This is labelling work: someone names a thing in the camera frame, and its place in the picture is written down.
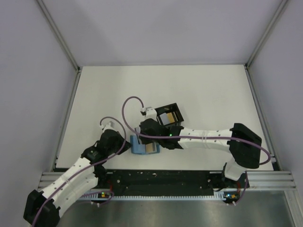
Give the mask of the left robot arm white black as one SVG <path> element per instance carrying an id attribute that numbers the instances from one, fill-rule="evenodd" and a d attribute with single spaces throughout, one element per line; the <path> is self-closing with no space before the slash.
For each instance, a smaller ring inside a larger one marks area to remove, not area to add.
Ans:
<path id="1" fill-rule="evenodd" d="M 27 197 L 23 218 L 34 227 L 55 227 L 84 193 L 107 183 L 103 163 L 130 148 L 126 136 L 109 128 L 100 139 L 86 148 L 77 161 L 58 179 Z"/>

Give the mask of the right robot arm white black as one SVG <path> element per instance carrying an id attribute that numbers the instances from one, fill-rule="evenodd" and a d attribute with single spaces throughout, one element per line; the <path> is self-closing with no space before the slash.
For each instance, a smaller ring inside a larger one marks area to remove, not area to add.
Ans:
<path id="1" fill-rule="evenodd" d="M 230 129 L 208 131 L 180 125 L 167 127 L 147 119 L 135 131 L 143 144 L 155 142 L 170 150 L 203 148 L 231 154 L 231 160 L 223 166 L 221 175 L 221 182 L 226 187 L 234 186 L 244 171 L 260 166 L 262 139 L 242 123 L 235 123 Z"/>

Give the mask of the blue leather card holder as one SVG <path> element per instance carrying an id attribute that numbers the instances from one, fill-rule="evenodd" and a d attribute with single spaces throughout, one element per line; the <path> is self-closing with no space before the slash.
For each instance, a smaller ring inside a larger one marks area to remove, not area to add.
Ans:
<path id="1" fill-rule="evenodd" d="M 130 136 L 130 143 L 131 143 L 131 153 L 136 155 L 152 155 L 160 153 L 160 145 L 154 143 L 154 153 L 146 154 L 145 152 L 145 144 L 142 144 L 141 141 L 137 138 L 137 136 L 131 135 Z"/>

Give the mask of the black card tray box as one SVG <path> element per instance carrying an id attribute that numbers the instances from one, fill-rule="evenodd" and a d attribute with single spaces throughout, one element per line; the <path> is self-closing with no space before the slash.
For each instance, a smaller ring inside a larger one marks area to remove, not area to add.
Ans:
<path id="1" fill-rule="evenodd" d="M 180 126 L 184 121 L 177 103 L 161 106 L 155 110 L 158 123 L 165 127 Z"/>

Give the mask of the gold credit card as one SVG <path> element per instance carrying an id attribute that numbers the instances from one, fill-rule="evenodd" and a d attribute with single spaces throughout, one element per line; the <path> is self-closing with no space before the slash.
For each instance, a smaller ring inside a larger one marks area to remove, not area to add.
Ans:
<path id="1" fill-rule="evenodd" d="M 145 145 L 145 152 L 146 152 L 146 154 L 154 153 L 154 144 L 153 143 L 146 144 Z"/>

